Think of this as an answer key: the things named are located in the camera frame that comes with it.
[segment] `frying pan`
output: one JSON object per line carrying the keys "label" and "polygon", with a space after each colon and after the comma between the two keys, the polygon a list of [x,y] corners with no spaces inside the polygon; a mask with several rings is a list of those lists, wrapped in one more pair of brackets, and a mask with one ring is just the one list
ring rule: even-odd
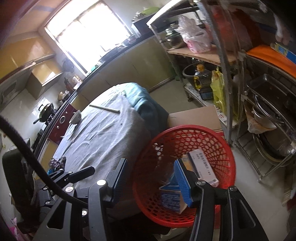
{"label": "frying pan", "polygon": [[44,106],[42,111],[40,112],[39,118],[36,121],[34,121],[33,124],[36,124],[38,121],[46,122],[47,119],[52,114],[53,110],[54,110],[54,105],[52,103],[47,104],[46,106]]}

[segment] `orange cloth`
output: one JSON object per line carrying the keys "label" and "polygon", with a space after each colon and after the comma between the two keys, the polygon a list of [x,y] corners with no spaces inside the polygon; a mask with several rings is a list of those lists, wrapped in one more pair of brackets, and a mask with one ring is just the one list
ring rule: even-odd
{"label": "orange cloth", "polygon": [[247,54],[269,62],[296,78],[296,65],[270,46],[259,45],[249,50]]}

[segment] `basket rim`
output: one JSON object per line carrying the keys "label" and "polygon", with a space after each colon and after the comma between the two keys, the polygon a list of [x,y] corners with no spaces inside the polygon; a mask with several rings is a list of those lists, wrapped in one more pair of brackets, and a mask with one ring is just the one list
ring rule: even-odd
{"label": "basket rim", "polygon": [[[176,127],[172,127],[172,128],[169,128],[161,133],[159,133],[156,137],[154,137],[147,145],[146,147],[140,152],[139,156],[138,156],[138,160],[139,158],[144,155],[148,149],[150,148],[151,145],[153,145],[155,142],[157,142],[157,140],[162,137],[163,135],[169,133],[169,132],[173,132],[173,131],[182,131],[182,130],[197,130],[197,131],[202,131],[204,133],[208,133],[212,136],[214,136],[221,144],[222,144],[222,147],[225,149],[226,151],[226,154],[228,156],[228,159],[229,159],[229,162],[231,163],[230,165],[230,170],[231,170],[231,175],[229,176],[229,182],[230,182],[230,186],[234,185],[234,182],[235,182],[235,179],[236,179],[236,164],[235,164],[235,160],[234,160],[234,157],[233,157],[233,153],[231,151],[231,148],[230,146],[227,144],[226,140],[224,140],[218,133],[216,133],[214,130],[211,130],[207,127],[204,127],[204,126],[199,126],[199,125],[181,125],[181,126],[176,126]],[[132,184],[132,189],[133,189],[133,195],[134,195],[134,198],[136,200],[136,203],[139,207],[139,209],[149,218],[151,219],[152,221],[156,222],[157,224],[160,224],[160,225],[164,225],[164,226],[167,226],[167,227],[172,227],[172,223],[171,222],[168,222],[168,221],[165,221],[165,220],[162,220],[162,219],[159,219],[159,218],[156,218],[154,217],[150,212],[148,212],[145,208],[145,206],[142,204],[142,202],[140,201],[140,196],[138,195],[138,192],[136,191],[137,190],[137,182],[135,182],[135,180],[133,179],[133,184]],[[189,226],[192,226],[193,225],[193,222],[194,221],[191,221],[191,222],[184,222],[184,223],[180,223],[180,224],[177,224],[177,223],[174,223],[174,227],[179,227],[179,228],[183,228],[183,227],[189,227]]]}

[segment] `window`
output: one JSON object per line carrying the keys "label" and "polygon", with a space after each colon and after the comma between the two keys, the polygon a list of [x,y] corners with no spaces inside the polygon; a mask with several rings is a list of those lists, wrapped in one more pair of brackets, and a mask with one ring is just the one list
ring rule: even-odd
{"label": "window", "polygon": [[86,72],[130,36],[115,13],[98,0],[71,0],[45,29]]}

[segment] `silver bolt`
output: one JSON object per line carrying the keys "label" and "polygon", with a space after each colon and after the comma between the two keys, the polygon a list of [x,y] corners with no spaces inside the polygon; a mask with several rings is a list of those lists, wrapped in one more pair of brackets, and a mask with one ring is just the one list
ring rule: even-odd
{"label": "silver bolt", "polygon": [[66,187],[65,191],[66,192],[72,192],[74,190],[74,187],[70,186],[70,187]]}
{"label": "silver bolt", "polygon": [[199,185],[199,186],[204,186],[205,185],[205,181],[204,180],[198,180],[196,182],[196,184]]}
{"label": "silver bolt", "polygon": [[237,191],[237,187],[236,186],[231,186],[229,189],[230,189],[230,191],[233,191],[233,192],[236,192]]}
{"label": "silver bolt", "polygon": [[101,179],[101,180],[98,180],[96,182],[96,184],[99,185],[99,186],[104,186],[106,184],[106,181],[104,179]]}

